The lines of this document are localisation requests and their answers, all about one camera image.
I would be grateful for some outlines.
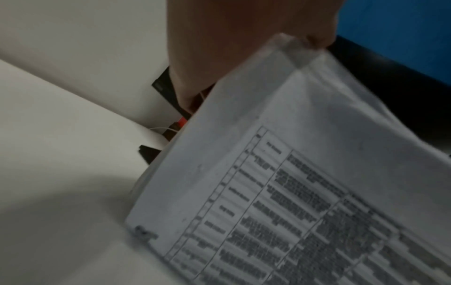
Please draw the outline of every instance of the red object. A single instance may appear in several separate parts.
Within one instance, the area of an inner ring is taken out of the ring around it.
[[[182,128],[187,122],[188,122],[188,120],[182,117],[182,118],[178,121],[179,127]]]

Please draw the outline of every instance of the skin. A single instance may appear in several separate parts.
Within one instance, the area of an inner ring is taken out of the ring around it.
[[[194,113],[209,89],[273,35],[335,41],[345,0],[167,0],[170,76],[182,108]]]

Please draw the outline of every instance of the blue surface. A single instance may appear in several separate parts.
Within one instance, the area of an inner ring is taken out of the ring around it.
[[[338,34],[451,85],[451,0],[348,0]]]

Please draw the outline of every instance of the paper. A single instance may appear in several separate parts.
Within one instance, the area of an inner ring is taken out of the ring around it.
[[[200,285],[451,284],[451,164],[325,52],[219,82],[127,218]]]

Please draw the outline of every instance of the sheet of paper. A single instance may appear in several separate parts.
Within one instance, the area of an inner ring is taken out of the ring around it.
[[[327,53],[217,84],[127,218],[199,285],[451,284],[451,163]]]

